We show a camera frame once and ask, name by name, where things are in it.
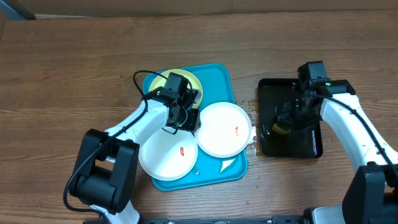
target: wood grain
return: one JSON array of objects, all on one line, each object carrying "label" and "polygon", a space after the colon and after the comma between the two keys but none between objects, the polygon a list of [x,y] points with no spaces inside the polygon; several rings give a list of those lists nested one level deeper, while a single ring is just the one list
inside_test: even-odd
[{"label": "wood grain", "polygon": [[[81,223],[62,191],[81,139],[134,111],[136,70],[222,63],[236,103],[258,125],[257,83],[293,78],[323,60],[356,89],[369,119],[398,148],[398,12],[306,12],[7,22],[0,43],[0,220]],[[234,182],[161,192],[138,167],[132,197],[143,217],[252,218],[341,203],[353,168],[322,124],[324,155],[263,157]],[[82,206],[75,198],[73,204]]]}]

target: black cable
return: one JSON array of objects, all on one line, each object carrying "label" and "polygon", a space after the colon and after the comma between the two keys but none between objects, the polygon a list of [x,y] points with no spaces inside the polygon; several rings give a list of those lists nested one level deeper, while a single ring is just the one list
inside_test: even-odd
[{"label": "black cable", "polygon": [[138,73],[151,73],[151,74],[154,74],[154,75],[158,75],[158,76],[160,76],[160,77],[162,77],[162,78],[164,78],[164,79],[167,79],[167,78],[166,78],[165,76],[163,76],[162,74],[159,74],[159,73],[153,72],[153,71],[148,71],[148,70],[139,70],[139,71],[136,71],[136,72],[134,73],[134,75],[132,76],[132,81],[134,82],[135,86],[137,87],[139,93],[140,93],[141,96],[142,96],[142,99],[143,99],[144,102],[145,102],[145,108],[144,108],[144,110],[142,111],[142,113],[141,113],[136,119],[134,119],[133,121],[131,121],[128,125],[124,126],[124,127],[123,127],[120,131],[118,131],[116,134],[114,134],[114,135],[110,136],[109,138],[107,138],[107,140],[105,140],[104,143],[102,143],[101,145],[99,145],[99,146],[97,147],[97,149],[96,149],[90,156],[88,156],[87,159],[84,160],[84,161],[81,163],[81,165],[79,166],[79,168],[77,168],[76,171],[71,175],[71,177],[69,178],[69,180],[68,180],[68,182],[67,182],[67,184],[66,184],[66,186],[65,186],[65,189],[63,190],[63,203],[64,203],[65,206],[66,206],[69,210],[71,210],[71,211],[74,211],[74,212],[94,212],[94,213],[97,213],[98,215],[102,216],[102,217],[109,223],[109,220],[108,220],[108,218],[106,218],[106,215],[105,215],[103,212],[99,211],[99,210],[95,210],[95,209],[92,209],[92,208],[75,208],[75,207],[71,206],[71,205],[69,204],[69,202],[68,202],[68,191],[69,191],[70,184],[71,184],[72,180],[76,178],[77,174],[78,174],[79,171],[84,167],[84,165],[86,165],[88,161],[92,160],[92,158],[95,158],[96,156],[98,156],[98,155],[103,151],[103,149],[105,148],[105,146],[106,146],[107,144],[109,144],[110,141],[112,141],[114,138],[118,137],[120,134],[122,134],[122,133],[125,132],[127,129],[129,129],[133,124],[135,124],[137,121],[139,121],[139,120],[145,115],[145,113],[148,111],[148,101],[147,101],[147,99],[145,98],[144,92],[141,90],[141,88],[139,87],[139,85],[138,85],[138,83],[137,83],[137,81],[136,81],[136,75],[137,75]]},{"label": "black cable", "polygon": [[375,146],[377,147],[378,151],[380,152],[381,156],[383,157],[383,159],[387,162],[387,164],[389,165],[389,167],[391,168],[391,170],[393,171],[394,175],[397,177],[398,179],[398,171],[397,169],[394,167],[394,164],[391,162],[391,160],[388,158],[384,148],[381,147],[379,141],[377,140],[377,138],[375,137],[375,135],[373,134],[371,128],[369,127],[369,125],[366,123],[366,121],[361,117],[361,115],[358,114],[358,112],[356,111],[356,109],[352,109],[350,106],[348,106],[347,104],[341,102],[340,100],[336,100],[332,97],[329,96],[323,96],[323,95],[317,95],[317,94],[304,94],[302,95],[302,97],[317,97],[317,98],[323,98],[323,99],[327,99],[330,101],[333,101],[335,103],[338,103],[339,105],[343,106],[344,108],[346,108],[349,112],[351,112],[353,115],[355,115],[359,121],[362,123],[362,125],[365,127],[366,131],[368,132],[369,136],[371,137],[372,141],[374,142]]},{"label": "black cable", "polygon": [[183,107],[185,107],[185,108],[188,108],[190,105],[193,105],[193,101],[195,100],[195,97],[193,96],[193,89],[192,89],[192,84],[191,84],[191,82],[188,80],[188,84],[189,84],[189,86],[190,86],[190,88],[191,88],[191,99],[189,100],[189,101],[187,101],[184,105],[183,105]]},{"label": "black cable", "polygon": [[162,128],[162,130],[165,131],[165,132],[167,132],[167,133],[169,133],[169,134],[176,134],[177,131],[178,131],[178,129],[176,129],[176,130],[172,133],[171,131],[168,131],[168,130],[166,130],[166,129],[164,129],[164,128]]}]

